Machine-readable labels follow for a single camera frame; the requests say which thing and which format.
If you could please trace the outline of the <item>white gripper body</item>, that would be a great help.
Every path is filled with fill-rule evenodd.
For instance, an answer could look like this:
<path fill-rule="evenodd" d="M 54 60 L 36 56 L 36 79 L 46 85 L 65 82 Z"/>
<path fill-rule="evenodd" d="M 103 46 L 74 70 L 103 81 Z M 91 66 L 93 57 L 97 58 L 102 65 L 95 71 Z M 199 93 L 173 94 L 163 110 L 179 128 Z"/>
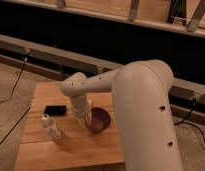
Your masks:
<path fill-rule="evenodd" d="M 86 96 L 78 96 L 71 99 L 71 104 L 75 119 L 82 128 L 86 128 L 92 119 L 91 101 Z"/>

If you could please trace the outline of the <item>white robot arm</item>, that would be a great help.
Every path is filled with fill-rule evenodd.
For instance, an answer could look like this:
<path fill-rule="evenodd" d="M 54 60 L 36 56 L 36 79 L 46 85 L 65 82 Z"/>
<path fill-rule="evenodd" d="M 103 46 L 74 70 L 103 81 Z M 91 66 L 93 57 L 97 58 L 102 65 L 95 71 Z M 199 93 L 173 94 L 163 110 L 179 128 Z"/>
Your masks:
<path fill-rule="evenodd" d="M 89 92 L 110 92 L 127 171 L 183 171 L 168 92 L 171 68 L 161 60 L 136 61 L 93 77 L 78 72 L 64 80 L 80 119 L 90 111 Z"/>

